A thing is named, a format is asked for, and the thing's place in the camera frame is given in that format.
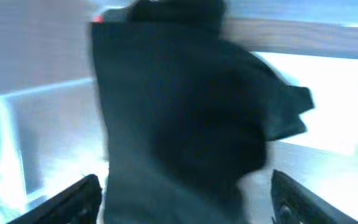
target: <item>garment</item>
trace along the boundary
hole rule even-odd
[[[221,40],[221,1],[211,2],[214,19],[181,20],[191,4],[163,5],[166,14],[144,1],[125,21],[91,25],[108,132],[106,223],[242,223],[237,180],[264,166],[266,141],[305,131],[308,89]]]

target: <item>black fabric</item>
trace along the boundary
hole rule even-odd
[[[109,141],[105,221],[244,222],[236,182],[264,166],[266,141],[305,131],[308,90],[181,22],[92,24],[91,37]]]

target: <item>blurry background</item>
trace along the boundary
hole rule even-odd
[[[0,213],[25,212],[89,173],[107,176],[88,23],[115,0],[0,0]],[[358,220],[358,1],[232,0],[223,37],[311,88],[309,132],[271,142],[241,183],[254,223],[280,169]]]

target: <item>red object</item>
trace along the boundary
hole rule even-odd
[[[103,22],[103,17],[102,16],[95,16],[93,18],[93,22],[102,23]]]

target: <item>black cloth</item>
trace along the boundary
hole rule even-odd
[[[266,141],[306,130],[308,89],[221,40],[215,20],[140,21],[134,11],[91,25],[108,132],[106,223],[243,222],[236,182],[264,166]]]

